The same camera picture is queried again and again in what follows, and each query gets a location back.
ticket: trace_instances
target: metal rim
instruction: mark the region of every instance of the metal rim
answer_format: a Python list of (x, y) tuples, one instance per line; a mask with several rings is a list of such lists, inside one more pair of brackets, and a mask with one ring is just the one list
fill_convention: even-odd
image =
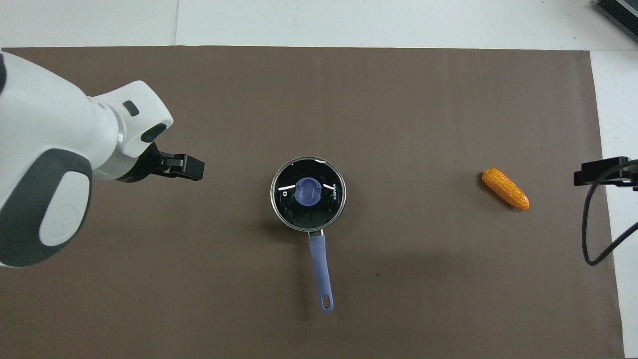
[[(341, 186), (343, 188), (343, 200), (341, 201), (341, 204), (339, 205), (339, 209), (337, 210), (337, 214), (334, 215), (334, 217), (329, 220), (326, 224), (324, 225), (320, 225), (319, 227), (315, 227), (315, 228), (301, 228), (301, 227), (297, 227), (296, 225), (293, 225), (291, 223), (289, 223), (286, 219), (284, 219), (281, 214), (279, 213), (279, 211), (277, 210), (277, 205), (275, 204), (275, 182), (277, 181), (277, 178), (279, 177), (279, 175), (283, 172), (283, 170), (288, 167), (289, 165), (301, 161), (301, 160), (317, 160), (317, 161), (321, 161), (322, 163), (325, 163), (326, 165), (328, 165), (328, 167), (330, 167), (336, 174), (337, 177), (339, 178), (339, 181), (341, 182)], [(330, 226), (331, 224), (334, 223), (334, 221), (337, 220), (337, 218), (339, 218), (339, 216), (341, 216), (341, 212), (343, 212), (343, 208), (346, 205), (346, 195), (347, 195), (347, 191), (346, 191), (346, 182), (343, 180), (343, 176), (341, 175), (341, 173), (339, 172), (339, 170), (337, 169), (337, 167), (334, 167), (332, 165), (332, 163), (319, 158), (319, 157), (312, 157), (312, 156), (306, 156), (306, 157), (297, 157), (293, 160), (290, 160), (288, 162), (286, 162), (285, 165), (281, 166), (281, 168), (277, 171), (277, 173), (275, 174), (275, 177), (272, 178), (272, 183), (271, 183), (271, 205), (272, 205), (272, 209), (275, 211), (275, 214), (277, 215), (277, 217), (279, 217), (279, 220), (282, 221), (285, 225), (287, 225), (288, 227), (295, 229), (296, 231), (300, 231), (300, 232), (313, 232), (313, 231), (320, 231), (328, 226)]]

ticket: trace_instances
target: yellow corn cob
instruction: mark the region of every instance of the yellow corn cob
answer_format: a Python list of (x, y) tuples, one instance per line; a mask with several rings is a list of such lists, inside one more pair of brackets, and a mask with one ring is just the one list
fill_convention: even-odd
[(528, 210), (530, 200), (507, 176), (495, 168), (486, 169), (481, 177), (483, 182), (505, 202), (519, 210)]

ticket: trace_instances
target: purple handle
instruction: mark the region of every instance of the purple handle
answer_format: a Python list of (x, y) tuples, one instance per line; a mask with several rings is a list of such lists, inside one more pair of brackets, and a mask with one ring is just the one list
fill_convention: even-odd
[(308, 238), (308, 243), (310, 244), (310, 254), (313, 256), (313, 266), (315, 267), (319, 304), (322, 311), (329, 313), (334, 309), (334, 302), (332, 301), (332, 288), (330, 286), (330, 275), (328, 274), (328, 261), (325, 258), (325, 236), (310, 237)]

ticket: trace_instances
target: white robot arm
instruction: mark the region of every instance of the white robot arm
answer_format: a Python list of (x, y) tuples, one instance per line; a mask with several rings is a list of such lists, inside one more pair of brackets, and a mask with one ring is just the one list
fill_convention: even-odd
[(172, 124), (142, 81), (90, 97), (0, 52), (0, 265), (29, 266), (62, 249), (82, 226), (93, 178), (202, 179), (203, 162), (157, 150)]

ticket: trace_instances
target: handle hole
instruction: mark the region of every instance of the handle hole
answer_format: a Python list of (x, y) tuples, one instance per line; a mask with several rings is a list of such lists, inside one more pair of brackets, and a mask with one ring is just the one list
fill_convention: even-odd
[(322, 305), (324, 308), (328, 309), (330, 308), (330, 296), (325, 294), (323, 297), (321, 297), (321, 301), (322, 301)]

